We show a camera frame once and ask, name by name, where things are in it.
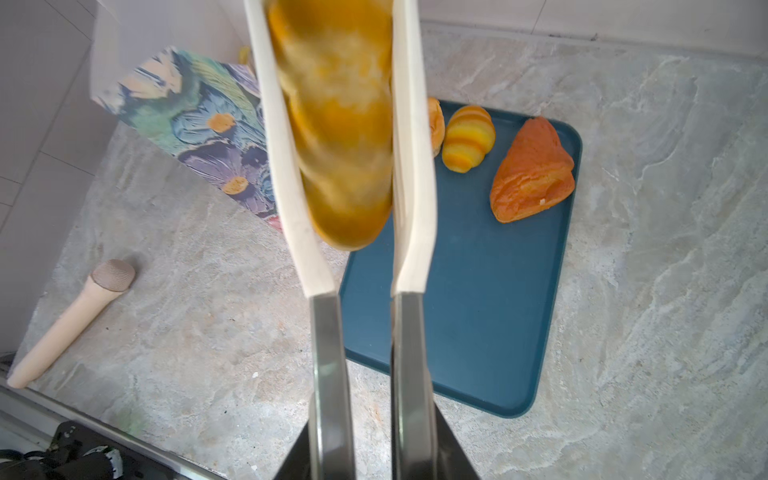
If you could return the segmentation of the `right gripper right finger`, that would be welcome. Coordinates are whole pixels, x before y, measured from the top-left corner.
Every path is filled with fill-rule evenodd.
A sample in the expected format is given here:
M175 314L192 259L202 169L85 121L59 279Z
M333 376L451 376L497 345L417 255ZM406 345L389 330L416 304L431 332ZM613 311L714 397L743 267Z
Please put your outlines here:
M446 419L435 408L437 430L437 479L438 480L479 480L473 465L453 434Z

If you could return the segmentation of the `yellow striped croissant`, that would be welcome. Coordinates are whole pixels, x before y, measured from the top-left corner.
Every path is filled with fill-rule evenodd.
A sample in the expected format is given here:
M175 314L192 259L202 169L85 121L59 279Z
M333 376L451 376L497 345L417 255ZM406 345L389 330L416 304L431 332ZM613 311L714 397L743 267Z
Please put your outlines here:
M315 230L362 249L392 206L392 4L268 1L265 13Z

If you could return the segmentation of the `floral paper gift bag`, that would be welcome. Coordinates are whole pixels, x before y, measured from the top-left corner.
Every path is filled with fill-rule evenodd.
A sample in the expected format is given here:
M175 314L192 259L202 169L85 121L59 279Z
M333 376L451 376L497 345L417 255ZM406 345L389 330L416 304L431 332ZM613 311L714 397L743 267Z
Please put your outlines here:
M240 1L99 1L90 97L280 229Z

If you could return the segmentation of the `metal tongs with white tips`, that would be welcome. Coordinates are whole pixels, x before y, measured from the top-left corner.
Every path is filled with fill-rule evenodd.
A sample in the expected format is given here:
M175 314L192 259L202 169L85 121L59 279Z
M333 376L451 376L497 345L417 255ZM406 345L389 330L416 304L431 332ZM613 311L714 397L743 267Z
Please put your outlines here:
M249 1L246 21L262 90L269 168L278 215L305 297L310 304L313 384L309 471L315 479L356 473L349 376L339 287L313 225L298 154L278 76L265 4ZM426 358L423 296L437 237L437 189L418 5L392 4L395 248L391 286L393 475L437 478L434 394Z

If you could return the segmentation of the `reddish brown croissant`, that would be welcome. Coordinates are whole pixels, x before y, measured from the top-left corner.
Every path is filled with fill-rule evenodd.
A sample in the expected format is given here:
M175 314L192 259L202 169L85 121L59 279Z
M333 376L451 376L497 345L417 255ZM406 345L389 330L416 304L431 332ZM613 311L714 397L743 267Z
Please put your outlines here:
M546 118L527 120L494 177L490 191L494 217L511 223L559 204L575 190L574 166Z

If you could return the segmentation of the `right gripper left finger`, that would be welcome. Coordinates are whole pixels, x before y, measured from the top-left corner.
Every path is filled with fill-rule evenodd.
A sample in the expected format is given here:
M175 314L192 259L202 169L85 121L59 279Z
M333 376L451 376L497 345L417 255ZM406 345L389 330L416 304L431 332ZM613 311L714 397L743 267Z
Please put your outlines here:
M275 480L309 480L308 428L306 423L275 474Z

